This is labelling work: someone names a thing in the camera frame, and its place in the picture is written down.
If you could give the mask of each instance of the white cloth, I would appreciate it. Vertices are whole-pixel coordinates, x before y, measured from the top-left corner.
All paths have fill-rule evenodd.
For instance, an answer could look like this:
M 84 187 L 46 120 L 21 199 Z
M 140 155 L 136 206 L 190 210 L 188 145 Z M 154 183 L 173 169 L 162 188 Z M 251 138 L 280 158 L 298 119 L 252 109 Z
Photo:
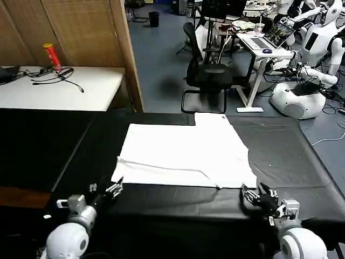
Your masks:
M 129 126 L 112 176 L 117 182 L 256 187 L 248 149 L 222 114 L 197 113 L 196 126 Z

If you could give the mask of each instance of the white desk surface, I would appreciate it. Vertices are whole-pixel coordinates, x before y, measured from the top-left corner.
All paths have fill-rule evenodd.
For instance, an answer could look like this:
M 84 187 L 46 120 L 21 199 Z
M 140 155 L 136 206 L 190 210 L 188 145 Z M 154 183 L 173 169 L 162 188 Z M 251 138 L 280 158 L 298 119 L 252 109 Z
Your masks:
M 32 85 L 31 79 L 56 77 L 54 73 L 39 78 L 23 77 L 0 86 L 0 108 L 71 111 L 106 111 L 125 76 L 123 67 L 73 67 L 68 80 L 79 84 L 84 93 L 70 83 Z M 22 66 L 38 72 L 39 66 Z
M 272 50 L 272 53 L 263 53 L 262 50 L 253 50 L 247 43 L 244 41 L 246 38 L 252 38 L 253 35 L 248 35 L 245 33 L 238 33 L 237 37 L 248 47 L 248 49 L 253 52 L 253 54 L 258 57 L 264 57 L 264 58 L 273 58 L 273 57 L 283 57 L 283 58 L 292 58 L 293 52 L 284 49 L 283 47 L 279 47 L 276 50 Z

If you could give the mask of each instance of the keyboard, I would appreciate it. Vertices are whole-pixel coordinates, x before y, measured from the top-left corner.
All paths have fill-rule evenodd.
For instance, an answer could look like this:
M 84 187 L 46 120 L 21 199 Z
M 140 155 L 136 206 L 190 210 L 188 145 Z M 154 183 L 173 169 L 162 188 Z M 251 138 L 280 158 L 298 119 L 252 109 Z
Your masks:
M 262 47 L 263 49 L 270 49 L 271 48 L 270 46 L 266 45 L 261 39 L 254 38 L 251 40 L 254 41 L 255 44 L 257 44 L 259 47 Z

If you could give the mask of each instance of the monitor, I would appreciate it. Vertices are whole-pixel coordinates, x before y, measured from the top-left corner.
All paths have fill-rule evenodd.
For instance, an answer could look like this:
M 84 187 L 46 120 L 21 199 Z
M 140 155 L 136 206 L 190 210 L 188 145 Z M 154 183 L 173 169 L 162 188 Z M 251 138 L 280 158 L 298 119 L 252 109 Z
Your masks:
M 226 18 L 227 0 L 203 0 L 201 12 L 203 17 L 214 19 Z
M 227 0 L 226 15 L 241 17 L 247 0 Z
M 289 26 L 277 22 L 269 31 L 264 35 L 264 39 L 271 43 L 274 47 L 279 47 L 283 44 L 291 34 L 294 33 L 294 29 Z

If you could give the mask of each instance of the wooden wall panel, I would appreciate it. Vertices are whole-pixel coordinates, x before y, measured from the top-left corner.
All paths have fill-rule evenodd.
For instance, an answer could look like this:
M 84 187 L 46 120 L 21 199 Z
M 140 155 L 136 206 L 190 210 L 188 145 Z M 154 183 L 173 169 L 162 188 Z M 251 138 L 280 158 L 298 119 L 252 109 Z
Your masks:
M 130 34 L 123 0 L 110 0 L 110 2 L 113 11 L 114 26 L 116 29 L 117 36 L 119 38 L 123 63 L 126 67 L 126 78 L 128 82 L 130 95 L 132 97 L 135 109 L 138 112 L 143 112 L 144 107 L 141 97 L 139 78 L 137 75 L 137 69 L 132 48 L 132 41 L 130 40 Z
M 108 0 L 42 0 L 72 66 L 123 66 Z
M 0 32 L 0 62 L 2 65 L 33 65 L 35 63 L 2 1 L 0 1 Z
M 63 65 L 66 59 L 40 0 L 3 0 L 36 65 L 48 65 L 44 43 L 53 43 Z

